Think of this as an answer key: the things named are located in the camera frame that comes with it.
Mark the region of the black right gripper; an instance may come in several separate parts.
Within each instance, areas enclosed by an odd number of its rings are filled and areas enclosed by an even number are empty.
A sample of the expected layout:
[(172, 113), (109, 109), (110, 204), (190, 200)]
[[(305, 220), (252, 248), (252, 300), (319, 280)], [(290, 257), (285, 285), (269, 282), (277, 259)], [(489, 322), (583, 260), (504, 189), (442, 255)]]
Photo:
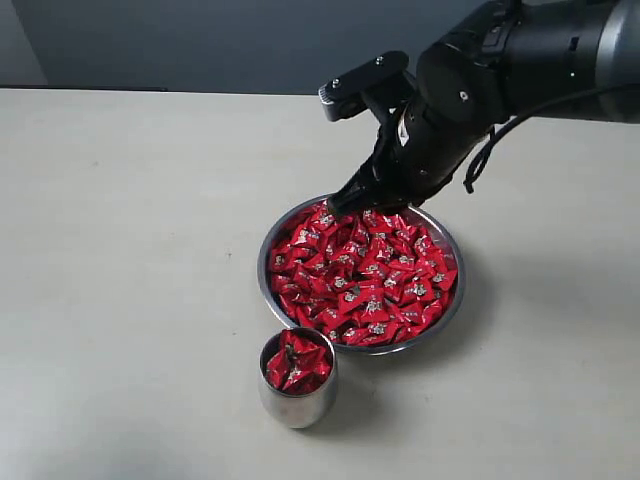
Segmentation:
[(328, 209), (345, 216), (372, 207), (398, 214), (408, 204), (435, 196), (474, 147), (489, 135), (490, 123), (457, 122), (420, 99), (396, 111), (379, 130), (370, 167), (360, 167), (328, 197)]

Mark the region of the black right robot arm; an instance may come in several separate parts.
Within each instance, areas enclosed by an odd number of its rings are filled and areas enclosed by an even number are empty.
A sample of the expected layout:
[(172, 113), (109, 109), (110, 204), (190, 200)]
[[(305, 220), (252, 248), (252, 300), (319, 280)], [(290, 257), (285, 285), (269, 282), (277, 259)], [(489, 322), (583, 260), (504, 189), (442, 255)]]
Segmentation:
[(329, 197), (331, 212), (420, 205), (467, 166), (472, 191), (496, 145), (533, 117), (639, 120), (635, 1), (488, 1), (423, 51), (389, 51), (328, 81), (329, 120), (372, 113), (369, 158)]

